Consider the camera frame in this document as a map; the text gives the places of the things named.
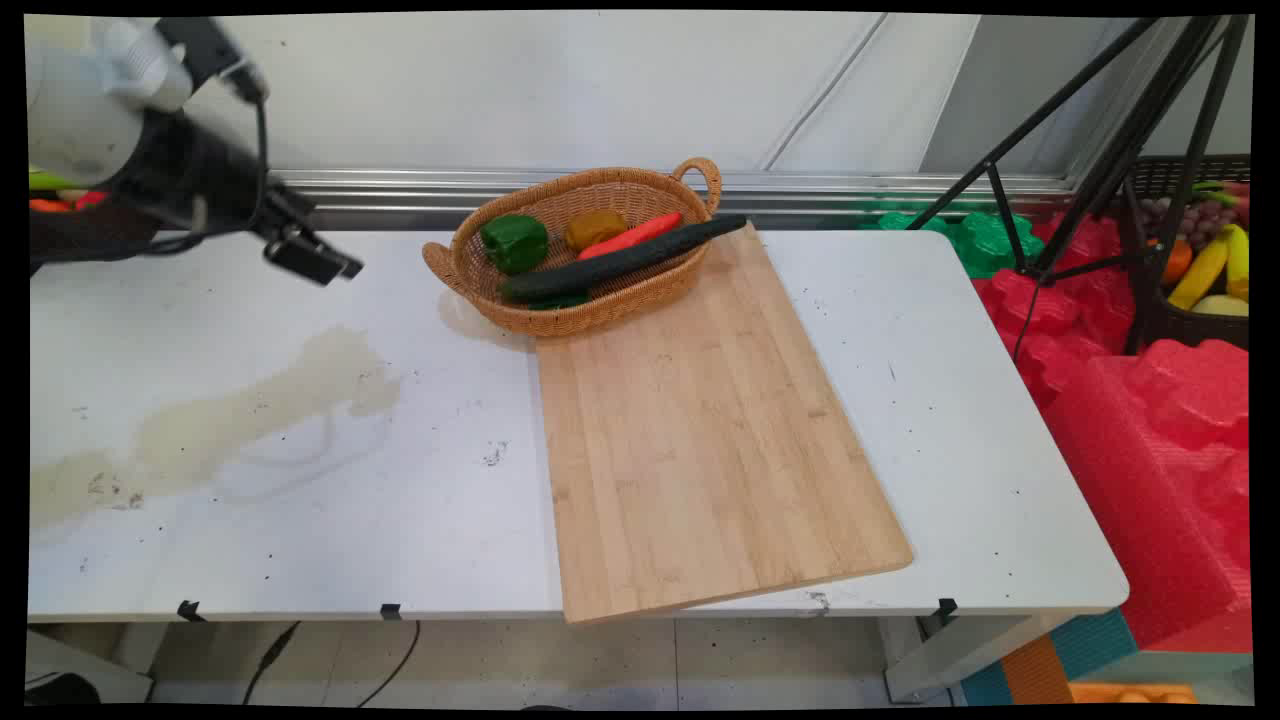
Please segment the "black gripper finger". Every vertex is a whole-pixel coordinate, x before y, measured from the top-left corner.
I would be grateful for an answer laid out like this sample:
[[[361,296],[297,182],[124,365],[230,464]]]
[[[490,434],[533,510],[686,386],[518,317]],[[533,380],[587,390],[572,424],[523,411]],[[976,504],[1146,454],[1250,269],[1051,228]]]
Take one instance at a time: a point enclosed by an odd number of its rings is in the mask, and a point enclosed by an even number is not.
[[[308,241],[274,240],[264,246],[264,259],[317,286],[330,284],[342,273],[342,260]]]
[[[284,269],[307,281],[353,279],[364,270],[357,258],[334,249],[306,227],[284,229]]]

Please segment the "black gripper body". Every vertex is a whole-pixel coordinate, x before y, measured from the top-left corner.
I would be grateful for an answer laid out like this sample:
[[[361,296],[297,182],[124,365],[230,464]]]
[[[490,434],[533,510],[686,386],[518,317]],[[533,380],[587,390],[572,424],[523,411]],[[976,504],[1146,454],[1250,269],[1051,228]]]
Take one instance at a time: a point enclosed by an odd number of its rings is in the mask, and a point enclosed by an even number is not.
[[[114,201],[160,220],[221,234],[269,236],[307,220],[316,204],[274,174],[259,197],[259,155],[205,128],[183,111],[143,111],[142,131],[124,167],[102,183]]]

